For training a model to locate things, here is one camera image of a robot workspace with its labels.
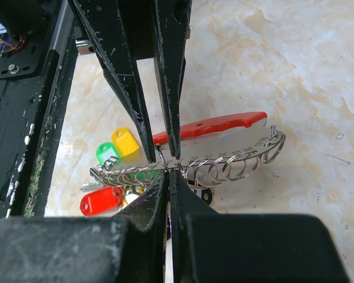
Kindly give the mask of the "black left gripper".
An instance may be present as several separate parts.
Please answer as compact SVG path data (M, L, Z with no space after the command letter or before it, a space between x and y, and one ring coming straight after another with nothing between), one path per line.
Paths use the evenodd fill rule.
M70 5L94 48L105 79L134 122L149 163L156 161L156 155L136 60L154 57L169 149L171 156L179 159L179 102L192 2L70 1Z

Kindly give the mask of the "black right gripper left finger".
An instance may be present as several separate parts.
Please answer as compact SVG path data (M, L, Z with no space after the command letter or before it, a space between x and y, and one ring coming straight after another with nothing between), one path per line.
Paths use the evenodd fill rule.
M0 282L164 282L169 176L112 217L0 220Z

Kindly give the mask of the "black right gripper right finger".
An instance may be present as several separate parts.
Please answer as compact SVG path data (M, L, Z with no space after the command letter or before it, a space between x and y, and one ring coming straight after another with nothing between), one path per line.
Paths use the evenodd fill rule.
M349 282L323 222L305 214L220 214L170 176L175 282Z

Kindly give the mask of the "keys with coloured tags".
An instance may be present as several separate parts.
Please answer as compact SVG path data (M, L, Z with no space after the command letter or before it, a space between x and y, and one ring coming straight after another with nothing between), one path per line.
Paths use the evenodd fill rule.
M127 128L116 129L111 140L96 149L97 166L89 169L96 183L81 187L86 192L80 201L84 216L96 216L129 204L152 183L157 171L150 167L129 166L126 162L137 157L140 146Z

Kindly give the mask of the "metal key organizer red handle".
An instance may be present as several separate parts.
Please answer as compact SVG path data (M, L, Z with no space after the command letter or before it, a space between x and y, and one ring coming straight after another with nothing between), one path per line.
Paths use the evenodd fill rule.
M179 170L193 190L236 182L271 163L281 152L286 135L268 127L265 112L215 117L181 127L181 156L171 156L166 133L154 136L156 161L148 163L140 149L129 166Z

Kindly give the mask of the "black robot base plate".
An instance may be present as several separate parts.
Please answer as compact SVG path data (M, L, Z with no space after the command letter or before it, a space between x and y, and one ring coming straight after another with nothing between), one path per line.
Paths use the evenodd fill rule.
M0 219L45 212L77 30L68 1L0 1Z

